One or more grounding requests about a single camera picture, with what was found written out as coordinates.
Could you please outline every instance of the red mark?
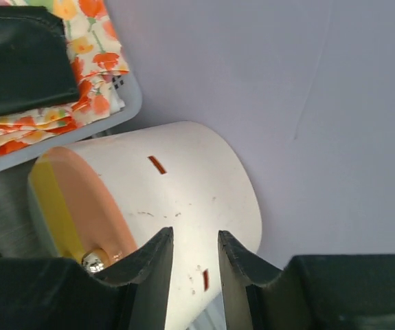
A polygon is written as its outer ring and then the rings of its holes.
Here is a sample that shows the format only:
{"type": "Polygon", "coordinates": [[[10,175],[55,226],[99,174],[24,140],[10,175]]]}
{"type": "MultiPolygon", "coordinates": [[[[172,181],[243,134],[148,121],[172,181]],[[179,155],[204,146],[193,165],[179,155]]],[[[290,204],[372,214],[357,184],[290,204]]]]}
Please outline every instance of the red mark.
{"type": "Polygon", "coordinates": [[[203,284],[205,286],[205,291],[210,288],[210,273],[208,269],[203,272],[203,284]]]}
{"type": "Polygon", "coordinates": [[[155,156],[150,156],[148,159],[153,163],[153,165],[156,166],[159,173],[161,174],[167,173],[167,171],[163,168],[163,166],[161,165],[161,163],[159,163],[159,160],[157,160],[155,156]]]}

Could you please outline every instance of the yellow tape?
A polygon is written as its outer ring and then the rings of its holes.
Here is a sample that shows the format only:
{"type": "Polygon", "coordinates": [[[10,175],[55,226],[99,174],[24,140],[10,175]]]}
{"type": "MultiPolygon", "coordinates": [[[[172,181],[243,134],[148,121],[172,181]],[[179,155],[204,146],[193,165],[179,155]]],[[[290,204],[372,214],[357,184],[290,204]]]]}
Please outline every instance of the yellow tape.
{"type": "Polygon", "coordinates": [[[35,163],[29,179],[60,255],[81,263],[86,252],[46,155],[35,163]]]}

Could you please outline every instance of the gray tray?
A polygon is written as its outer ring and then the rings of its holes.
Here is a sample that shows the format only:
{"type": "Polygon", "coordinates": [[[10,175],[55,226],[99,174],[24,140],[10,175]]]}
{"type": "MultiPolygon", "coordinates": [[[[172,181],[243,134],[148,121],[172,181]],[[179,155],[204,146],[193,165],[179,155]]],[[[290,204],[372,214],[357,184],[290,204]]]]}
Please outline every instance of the gray tray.
{"type": "Polygon", "coordinates": [[[120,76],[115,79],[114,85],[118,95],[126,104],[121,111],[75,131],[52,137],[48,140],[27,146],[19,151],[0,156],[0,171],[32,160],[54,146],[62,146],[85,139],[135,117],[142,105],[142,93],[135,76],[132,73],[120,76]]]}

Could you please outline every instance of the black pouch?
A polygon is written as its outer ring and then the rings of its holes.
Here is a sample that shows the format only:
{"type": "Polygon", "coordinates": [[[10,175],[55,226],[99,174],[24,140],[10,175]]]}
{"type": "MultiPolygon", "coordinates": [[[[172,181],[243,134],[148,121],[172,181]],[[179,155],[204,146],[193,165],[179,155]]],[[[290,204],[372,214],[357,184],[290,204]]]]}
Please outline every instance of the black pouch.
{"type": "Polygon", "coordinates": [[[63,21],[45,7],[0,6],[0,116],[79,98],[63,21]]]}

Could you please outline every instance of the floral fabric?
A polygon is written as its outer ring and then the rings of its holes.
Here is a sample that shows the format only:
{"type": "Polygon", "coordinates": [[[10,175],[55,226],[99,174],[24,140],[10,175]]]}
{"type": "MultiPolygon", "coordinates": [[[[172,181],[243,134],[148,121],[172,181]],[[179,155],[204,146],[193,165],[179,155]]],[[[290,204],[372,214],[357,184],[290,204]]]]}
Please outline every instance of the floral fabric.
{"type": "Polygon", "coordinates": [[[112,76],[126,74],[112,22],[102,0],[0,0],[0,6],[45,6],[65,24],[67,55],[81,98],[64,106],[0,117],[0,155],[107,118],[117,94],[112,76]]]}

